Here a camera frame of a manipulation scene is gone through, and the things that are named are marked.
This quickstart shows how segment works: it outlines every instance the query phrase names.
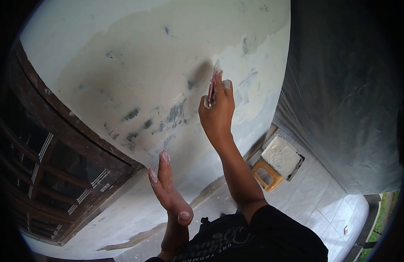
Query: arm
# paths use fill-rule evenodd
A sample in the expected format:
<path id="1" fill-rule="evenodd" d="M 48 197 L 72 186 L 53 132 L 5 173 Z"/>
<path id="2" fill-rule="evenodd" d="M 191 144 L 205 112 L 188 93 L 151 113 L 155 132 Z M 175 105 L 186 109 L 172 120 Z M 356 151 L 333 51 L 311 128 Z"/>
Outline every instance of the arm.
<path id="1" fill-rule="evenodd" d="M 158 175 L 153 169 L 148 169 L 148 176 L 160 204 L 167 210 L 167 228 L 158 257 L 168 261 L 173 258 L 176 249 L 189 242 L 187 227 L 192 222 L 193 210 L 174 187 L 167 151 L 160 153 Z"/>
<path id="2" fill-rule="evenodd" d="M 229 80 L 222 82 L 221 77 L 221 74 L 215 77 L 215 103 L 208 109 L 204 106 L 206 97 L 202 97 L 199 117 L 209 141 L 220 156 L 231 196 L 250 223 L 253 214 L 268 203 L 234 143 L 231 134 L 235 107 L 232 83 Z"/>

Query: plastic stool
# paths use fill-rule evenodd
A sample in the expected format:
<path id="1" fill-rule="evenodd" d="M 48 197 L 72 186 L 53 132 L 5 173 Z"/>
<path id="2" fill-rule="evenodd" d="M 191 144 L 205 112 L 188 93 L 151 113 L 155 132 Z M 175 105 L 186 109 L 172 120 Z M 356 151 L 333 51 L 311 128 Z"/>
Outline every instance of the plastic stool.
<path id="1" fill-rule="evenodd" d="M 263 179 L 260 178 L 260 176 L 257 174 L 257 171 L 263 168 L 268 175 L 272 178 L 272 182 L 270 184 L 266 184 Z M 271 192 L 274 190 L 277 186 L 282 183 L 284 180 L 283 176 L 279 175 L 279 173 L 271 167 L 268 163 L 266 163 L 262 158 L 257 160 L 257 162 L 254 164 L 253 168 L 251 169 L 251 173 L 254 175 L 254 177 L 257 179 L 257 181 L 263 186 L 264 191 L 266 192 Z"/>

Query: hand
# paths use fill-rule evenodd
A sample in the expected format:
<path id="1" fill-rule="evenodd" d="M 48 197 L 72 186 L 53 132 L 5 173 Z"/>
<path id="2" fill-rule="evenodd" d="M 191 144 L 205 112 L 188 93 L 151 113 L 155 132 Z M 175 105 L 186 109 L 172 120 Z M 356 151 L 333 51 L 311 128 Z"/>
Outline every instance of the hand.
<path id="1" fill-rule="evenodd" d="M 171 174 L 170 155 L 167 151 L 160 153 L 158 175 L 148 169 L 149 181 L 160 204 L 167 210 L 168 216 L 174 216 L 182 226 L 188 226 L 193 219 L 193 210 L 174 187 Z"/>
<path id="2" fill-rule="evenodd" d="M 205 107 L 206 96 L 199 104 L 199 117 L 206 136 L 216 151 L 226 148 L 233 141 L 231 135 L 231 119 L 234 113 L 234 97 L 232 82 L 221 80 L 222 74 L 215 76 L 215 102 L 208 109 Z"/>

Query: wooden window frame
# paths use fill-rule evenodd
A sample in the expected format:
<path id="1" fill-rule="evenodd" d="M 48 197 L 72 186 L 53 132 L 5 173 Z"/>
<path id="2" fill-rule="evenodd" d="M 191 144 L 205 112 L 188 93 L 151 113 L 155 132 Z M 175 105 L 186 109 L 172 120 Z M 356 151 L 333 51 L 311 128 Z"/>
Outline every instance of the wooden window frame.
<path id="1" fill-rule="evenodd" d="M 29 178 L 22 166 L 15 164 L 0 150 L 0 164 L 29 186 L 29 193 L 26 195 L 17 186 L 8 182 L 5 174 L 0 174 L 4 192 L 14 214 L 14 221 L 27 235 L 63 246 L 98 215 L 95 211 L 100 204 L 143 166 L 101 139 L 81 120 L 70 114 L 70 110 L 57 99 L 38 76 L 20 42 L 17 42 L 15 50 L 9 55 L 0 95 L 4 97 L 6 92 L 13 92 L 27 112 L 48 131 L 48 137 L 41 152 L 36 153 L 17 137 L 0 117 L 0 135 L 35 164 L 33 174 Z M 103 168 L 103 171 L 93 182 L 89 182 L 53 165 L 50 159 L 58 143 L 68 146 L 80 156 L 94 162 Z M 40 182 L 45 172 L 83 188 L 82 195 L 74 198 L 44 186 Z M 71 205 L 71 208 L 63 211 L 39 202 L 37 201 L 39 192 L 66 202 Z"/>

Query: plastered wall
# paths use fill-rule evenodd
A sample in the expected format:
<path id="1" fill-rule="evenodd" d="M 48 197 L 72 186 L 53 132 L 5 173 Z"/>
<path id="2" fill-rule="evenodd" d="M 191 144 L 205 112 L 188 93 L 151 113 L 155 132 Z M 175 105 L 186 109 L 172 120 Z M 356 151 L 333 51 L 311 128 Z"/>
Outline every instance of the plastered wall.
<path id="1" fill-rule="evenodd" d="M 272 121 L 289 36 L 288 0 L 47 0 L 21 43 L 48 88 L 100 137 L 155 170 L 168 150 L 190 202 L 223 175 L 197 113 L 206 72 L 219 59 L 233 82 L 232 133 L 244 154 Z M 64 259 L 122 253 L 97 250 L 167 221 L 145 172 L 122 192 L 63 247 L 27 243 Z"/>

